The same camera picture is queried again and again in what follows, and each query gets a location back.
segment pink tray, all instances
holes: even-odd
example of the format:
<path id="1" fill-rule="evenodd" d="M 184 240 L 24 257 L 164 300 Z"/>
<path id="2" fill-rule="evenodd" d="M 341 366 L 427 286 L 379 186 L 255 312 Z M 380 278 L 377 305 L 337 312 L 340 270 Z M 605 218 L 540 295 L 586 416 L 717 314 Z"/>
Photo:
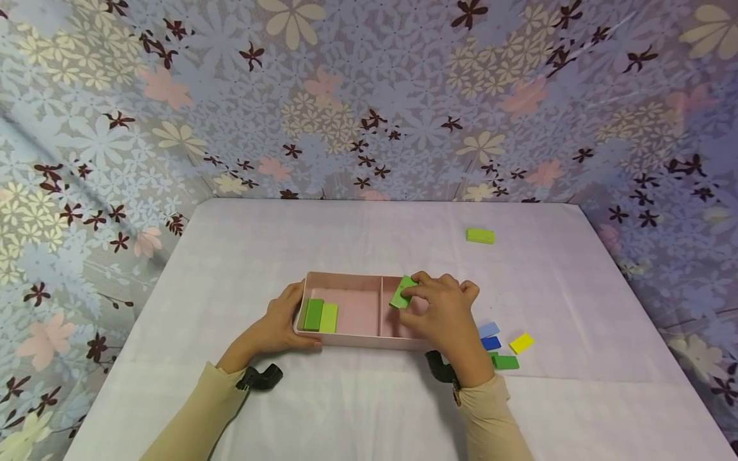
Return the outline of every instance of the pink tray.
<path id="1" fill-rule="evenodd" d="M 329 274 L 308 272 L 303 302 L 294 321 L 298 335 L 310 336 L 331 346 L 378 347 L 382 349 L 429 350 L 431 347 L 412 331 L 400 325 L 397 309 L 390 300 L 402 277 Z M 323 299 L 338 304 L 336 333 L 304 331 L 308 299 Z M 423 313 L 428 303 L 413 298 L 408 311 Z"/>

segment light blue block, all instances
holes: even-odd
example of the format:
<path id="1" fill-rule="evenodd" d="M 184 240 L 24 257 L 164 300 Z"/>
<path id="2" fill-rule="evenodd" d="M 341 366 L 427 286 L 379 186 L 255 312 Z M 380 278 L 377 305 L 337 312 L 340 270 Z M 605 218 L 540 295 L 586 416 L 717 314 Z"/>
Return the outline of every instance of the light blue block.
<path id="1" fill-rule="evenodd" d="M 497 327 L 497 324 L 494 322 L 490 322 L 487 325 L 482 325 L 481 327 L 478 328 L 478 330 L 479 330 L 480 338 L 488 338 L 500 332 L 500 329 Z"/>
<path id="2" fill-rule="evenodd" d="M 495 350 L 502 347 L 502 344 L 500 344 L 500 340 L 497 339 L 496 336 L 493 336 L 491 338 L 482 338 L 482 345 L 484 346 L 484 350 Z"/>

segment flower pattern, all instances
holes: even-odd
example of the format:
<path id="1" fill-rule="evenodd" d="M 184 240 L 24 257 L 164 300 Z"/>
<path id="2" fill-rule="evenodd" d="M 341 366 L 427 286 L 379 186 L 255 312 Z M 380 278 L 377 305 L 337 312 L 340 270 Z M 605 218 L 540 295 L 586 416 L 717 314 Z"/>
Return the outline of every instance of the flower pattern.
<path id="1" fill-rule="evenodd" d="M 579 205 L 738 448 L 738 11 L 636 3 L 0 2 L 0 459 L 63 456 L 214 196 Z"/>

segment light green block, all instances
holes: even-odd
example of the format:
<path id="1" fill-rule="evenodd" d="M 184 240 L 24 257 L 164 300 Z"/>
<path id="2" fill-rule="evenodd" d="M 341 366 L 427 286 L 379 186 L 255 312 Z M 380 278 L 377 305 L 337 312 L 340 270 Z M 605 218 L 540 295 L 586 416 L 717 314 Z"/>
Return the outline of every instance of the light green block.
<path id="1" fill-rule="evenodd" d="M 498 370 L 517 370 L 520 368 L 517 357 L 513 356 L 493 356 L 492 363 Z"/>
<path id="2" fill-rule="evenodd" d="M 336 324 L 338 323 L 338 304 L 323 304 L 323 311 L 320 314 L 321 333 L 336 333 Z"/>
<path id="3" fill-rule="evenodd" d="M 392 296 L 392 301 L 390 301 L 390 305 L 398 309 L 407 309 L 407 305 L 410 304 L 410 298 L 405 298 L 400 293 L 402 293 L 405 288 L 416 285 L 418 284 L 413 282 L 413 279 L 411 279 L 407 275 L 402 277 L 402 280 L 400 280 L 400 286 L 397 287 L 397 289 L 395 290 L 395 295 Z"/>
<path id="4" fill-rule="evenodd" d="M 474 229 L 469 227 L 466 230 L 466 241 L 492 245 L 494 244 L 494 232 L 486 229 Z"/>
<path id="5" fill-rule="evenodd" d="M 308 307 L 305 312 L 305 324 L 303 330 L 318 331 L 320 329 L 320 317 L 323 313 L 322 299 L 308 299 Z"/>

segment child's right hand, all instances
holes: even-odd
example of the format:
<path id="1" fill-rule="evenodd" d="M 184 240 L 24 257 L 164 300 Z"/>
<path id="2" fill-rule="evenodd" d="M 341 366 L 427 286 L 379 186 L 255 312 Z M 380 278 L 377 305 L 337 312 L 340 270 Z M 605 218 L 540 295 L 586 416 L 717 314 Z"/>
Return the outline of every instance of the child's right hand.
<path id="1" fill-rule="evenodd" d="M 492 360 L 479 340 L 472 304 L 479 295 L 473 282 L 459 282 L 444 274 L 437 279 L 424 271 L 413 275 L 418 286 L 405 288 L 402 296 L 428 301 L 428 310 L 416 315 L 401 309 L 400 323 L 423 336 L 454 367 L 462 387 L 476 387 L 494 376 Z"/>

